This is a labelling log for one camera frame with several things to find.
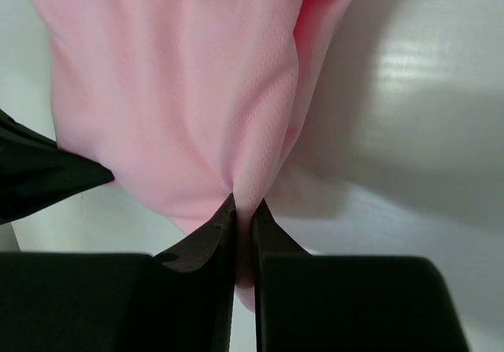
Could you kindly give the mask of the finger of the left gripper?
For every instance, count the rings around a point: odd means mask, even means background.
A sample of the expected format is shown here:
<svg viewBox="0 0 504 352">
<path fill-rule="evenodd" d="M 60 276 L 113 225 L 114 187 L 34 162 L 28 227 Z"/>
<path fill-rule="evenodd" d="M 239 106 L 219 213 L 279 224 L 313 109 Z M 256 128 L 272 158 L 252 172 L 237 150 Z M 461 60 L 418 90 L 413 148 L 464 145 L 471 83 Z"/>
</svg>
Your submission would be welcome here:
<svg viewBox="0 0 504 352">
<path fill-rule="evenodd" d="M 2 224 L 113 181 L 112 172 L 99 163 L 59 149 L 1 112 Z"/>
</svg>

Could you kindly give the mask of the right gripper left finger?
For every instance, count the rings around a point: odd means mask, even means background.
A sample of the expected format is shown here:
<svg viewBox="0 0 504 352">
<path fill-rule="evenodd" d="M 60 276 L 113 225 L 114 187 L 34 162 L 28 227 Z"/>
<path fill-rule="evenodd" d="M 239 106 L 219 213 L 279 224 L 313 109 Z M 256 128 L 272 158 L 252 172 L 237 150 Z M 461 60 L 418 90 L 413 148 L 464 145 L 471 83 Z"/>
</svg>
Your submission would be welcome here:
<svg viewBox="0 0 504 352">
<path fill-rule="evenodd" d="M 4 351 L 226 351 L 236 211 L 148 254 L 4 253 Z"/>
</svg>

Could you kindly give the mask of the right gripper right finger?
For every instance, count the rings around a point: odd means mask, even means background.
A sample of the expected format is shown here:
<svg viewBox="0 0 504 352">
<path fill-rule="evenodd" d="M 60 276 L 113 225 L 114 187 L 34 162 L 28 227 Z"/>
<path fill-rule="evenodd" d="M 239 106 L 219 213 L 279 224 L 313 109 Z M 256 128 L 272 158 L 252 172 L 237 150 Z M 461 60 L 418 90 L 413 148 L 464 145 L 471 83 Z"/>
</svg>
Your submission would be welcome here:
<svg viewBox="0 0 504 352">
<path fill-rule="evenodd" d="M 260 351 L 467 351 L 439 270 L 414 256 L 313 255 L 260 204 L 252 224 Z"/>
</svg>

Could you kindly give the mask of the pink t-shirt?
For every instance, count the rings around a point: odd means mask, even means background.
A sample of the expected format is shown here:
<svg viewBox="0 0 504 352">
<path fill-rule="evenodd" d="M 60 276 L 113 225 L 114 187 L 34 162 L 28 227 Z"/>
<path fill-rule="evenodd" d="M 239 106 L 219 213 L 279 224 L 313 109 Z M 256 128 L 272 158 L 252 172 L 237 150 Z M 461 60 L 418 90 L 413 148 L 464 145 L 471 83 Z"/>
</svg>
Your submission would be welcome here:
<svg viewBox="0 0 504 352">
<path fill-rule="evenodd" d="M 304 125 L 352 0 L 30 0 L 49 31 L 57 144 L 193 232 L 228 197 L 236 289 L 250 220 Z"/>
</svg>

